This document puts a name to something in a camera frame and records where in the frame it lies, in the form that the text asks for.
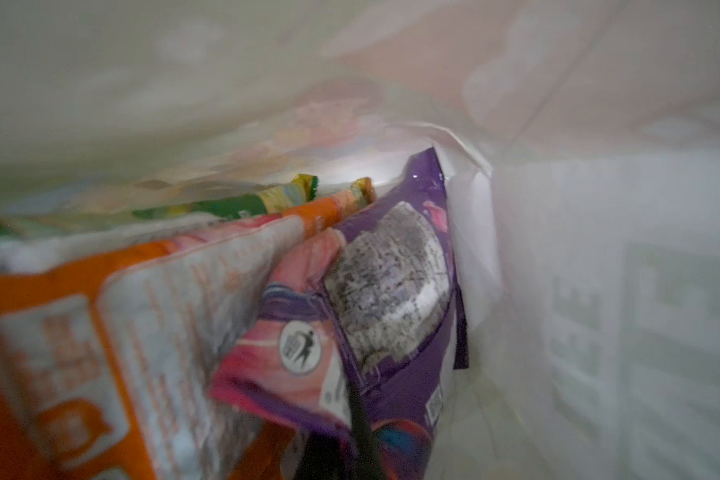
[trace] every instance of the snack package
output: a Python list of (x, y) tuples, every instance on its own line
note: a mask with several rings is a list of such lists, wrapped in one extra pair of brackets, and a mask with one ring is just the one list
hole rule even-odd
[(308, 434), (267, 422), (228, 480), (293, 480)]
[(132, 214), (139, 218), (155, 219), (171, 218), (189, 212), (207, 212), (228, 220), (274, 214), (313, 200), (317, 191), (317, 183), (317, 177), (298, 174), (289, 184), (267, 188), (254, 194), (222, 198), (220, 200), (203, 200), (191, 204), (134, 210)]
[(318, 178), (298, 174), (292, 182), (254, 194), (205, 200), (191, 204), (160, 206), (114, 214), (59, 213), (0, 218), (0, 236), (37, 238), (109, 230), (118, 226), (143, 224), (145, 220), (169, 219), (205, 212), (225, 220), (274, 214), (303, 205), (315, 198)]
[(348, 379), (389, 477), (420, 479), (456, 358), (456, 286), (444, 182), (429, 149), (373, 206), (283, 257), (212, 395), (350, 443)]
[(169, 220), (144, 221), (85, 234), (41, 238), (0, 238), (0, 274), (41, 274), (58, 265), (163, 240), (222, 222), (218, 216), (196, 212)]
[[(211, 400), (212, 373), (280, 257), (371, 198), (363, 179), (283, 214), (0, 276), (1, 418), (69, 479), (226, 480), (260, 421)], [(22, 440), (9, 434), (0, 444)], [(0, 478), (34, 478), (6, 461)]]

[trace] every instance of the orange package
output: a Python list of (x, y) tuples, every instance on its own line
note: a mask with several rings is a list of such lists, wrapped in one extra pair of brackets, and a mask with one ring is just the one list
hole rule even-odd
[(280, 257), (372, 199), (0, 276), (0, 478), (228, 480), (261, 421), (208, 397), (219, 360)]
[(245, 450), (229, 480), (292, 480), (308, 434), (267, 422)]

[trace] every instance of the barcode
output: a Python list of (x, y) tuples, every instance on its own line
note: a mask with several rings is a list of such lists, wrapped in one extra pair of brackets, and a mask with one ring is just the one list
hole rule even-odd
[(347, 378), (342, 369), (342, 360), (338, 350), (333, 348), (331, 361), (328, 364), (326, 377), (320, 389), (321, 408), (339, 417), (348, 427), (352, 427), (352, 414), (349, 410), (349, 397), (347, 392)]
[(434, 427), (434, 423), (438, 420), (438, 417), (440, 417), (442, 409), (443, 389), (440, 385), (438, 385), (438, 388), (434, 389), (432, 396), (429, 397), (429, 400), (427, 401), (427, 417), (430, 426)]

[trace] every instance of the circular logo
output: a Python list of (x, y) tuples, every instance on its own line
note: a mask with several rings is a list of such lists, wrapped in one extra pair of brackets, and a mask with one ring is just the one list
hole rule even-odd
[(290, 373), (310, 373), (322, 355), (320, 336), (307, 322), (292, 320), (280, 333), (279, 351), (280, 361)]

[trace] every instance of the translucent plastic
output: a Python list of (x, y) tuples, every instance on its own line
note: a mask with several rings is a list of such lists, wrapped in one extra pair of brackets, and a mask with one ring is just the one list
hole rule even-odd
[(383, 193), (432, 143), (473, 359), (432, 478), (720, 478), (720, 0), (0, 2), (0, 215)]

